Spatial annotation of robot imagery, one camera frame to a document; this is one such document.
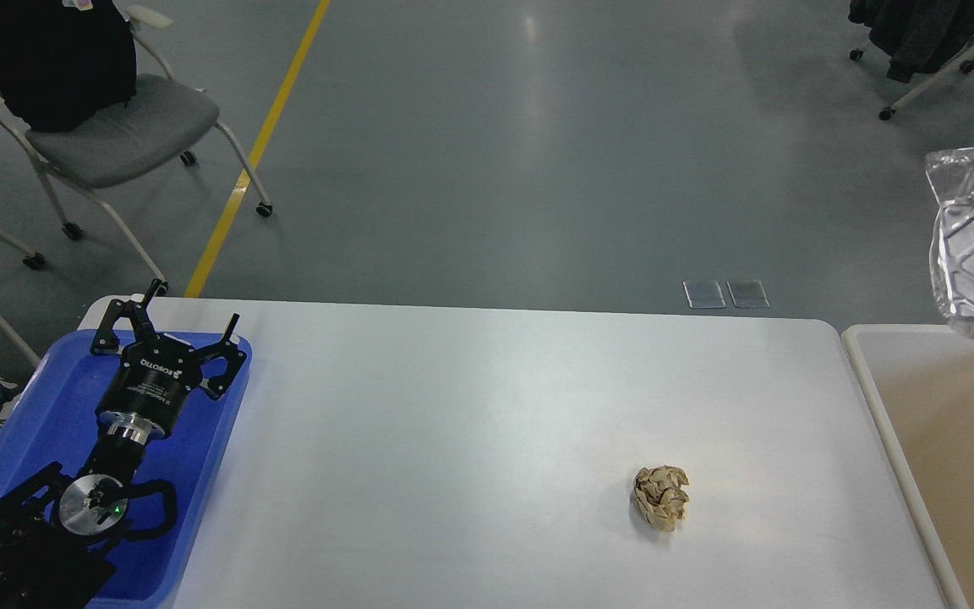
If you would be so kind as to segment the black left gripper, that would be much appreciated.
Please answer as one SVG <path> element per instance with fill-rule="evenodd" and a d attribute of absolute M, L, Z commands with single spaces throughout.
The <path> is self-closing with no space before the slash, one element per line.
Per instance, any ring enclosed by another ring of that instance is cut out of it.
<path fill-rule="evenodd" d="M 239 313 L 229 317 L 219 339 L 194 346 L 177 337 L 158 334 L 150 319 L 151 301 L 167 292 L 167 281 L 154 278 L 140 300 L 113 299 L 96 328 L 91 354 L 121 354 L 111 385 L 96 406 L 98 433 L 127 440 L 169 439 L 192 393 L 210 400 L 223 398 L 246 363 L 235 329 Z M 123 349 L 113 329 L 120 320 L 132 328 L 134 343 Z M 224 371 L 205 376 L 214 361 Z"/>

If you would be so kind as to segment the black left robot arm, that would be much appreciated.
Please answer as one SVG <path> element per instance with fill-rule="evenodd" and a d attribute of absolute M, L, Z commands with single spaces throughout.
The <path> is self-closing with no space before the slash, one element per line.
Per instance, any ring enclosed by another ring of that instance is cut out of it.
<path fill-rule="evenodd" d="M 167 608 L 231 439 L 251 351 L 159 332 L 162 292 L 54 343 L 0 431 L 0 608 Z"/>

